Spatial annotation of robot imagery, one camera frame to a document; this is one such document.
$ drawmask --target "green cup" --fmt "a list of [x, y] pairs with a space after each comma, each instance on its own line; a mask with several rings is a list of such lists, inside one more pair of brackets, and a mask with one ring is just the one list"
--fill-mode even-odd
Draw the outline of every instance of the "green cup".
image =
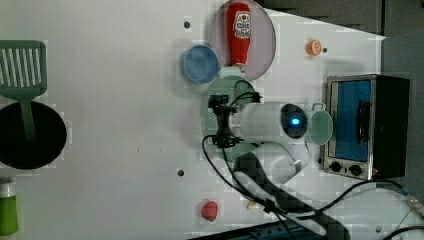
[[9, 178], [0, 178], [0, 236], [17, 232], [15, 183]]
[[319, 146], [326, 144], [333, 134], [333, 119], [325, 107], [324, 103], [314, 103], [312, 110], [305, 112], [308, 117], [306, 140]]

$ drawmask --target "bottle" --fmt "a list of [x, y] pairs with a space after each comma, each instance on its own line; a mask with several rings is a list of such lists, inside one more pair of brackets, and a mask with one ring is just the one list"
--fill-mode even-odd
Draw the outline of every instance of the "bottle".
[[250, 8], [245, 3], [231, 4], [227, 11], [227, 38], [231, 65], [245, 72], [250, 46]]
[[0, 236], [17, 232], [15, 183], [9, 178], [0, 178]]

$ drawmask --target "black frying pan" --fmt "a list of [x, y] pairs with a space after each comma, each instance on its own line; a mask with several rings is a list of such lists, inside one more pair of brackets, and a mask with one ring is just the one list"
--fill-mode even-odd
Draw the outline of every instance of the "black frying pan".
[[36, 169], [53, 162], [62, 152], [66, 126], [52, 108], [31, 102], [36, 138], [26, 141], [21, 107], [11, 104], [0, 110], [0, 161], [17, 169]]

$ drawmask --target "blue bowl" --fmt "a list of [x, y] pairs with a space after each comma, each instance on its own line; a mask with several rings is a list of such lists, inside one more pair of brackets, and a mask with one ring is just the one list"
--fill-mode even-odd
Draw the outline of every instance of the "blue bowl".
[[208, 46], [197, 45], [181, 57], [180, 69], [184, 78], [195, 83], [208, 83], [219, 71], [218, 57]]

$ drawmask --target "toaster oven knob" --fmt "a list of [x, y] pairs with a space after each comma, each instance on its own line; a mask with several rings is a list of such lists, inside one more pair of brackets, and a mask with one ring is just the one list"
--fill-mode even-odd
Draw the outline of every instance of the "toaster oven knob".
[[358, 165], [353, 165], [352, 167], [349, 168], [349, 171], [352, 173], [353, 176], [357, 177], [359, 175], [361, 175], [362, 173], [362, 169], [360, 166]]
[[330, 165], [330, 168], [331, 168], [331, 170], [333, 170], [333, 172], [339, 172], [340, 169], [342, 169], [342, 165], [340, 165], [340, 163], [338, 163], [338, 162], [333, 162]]

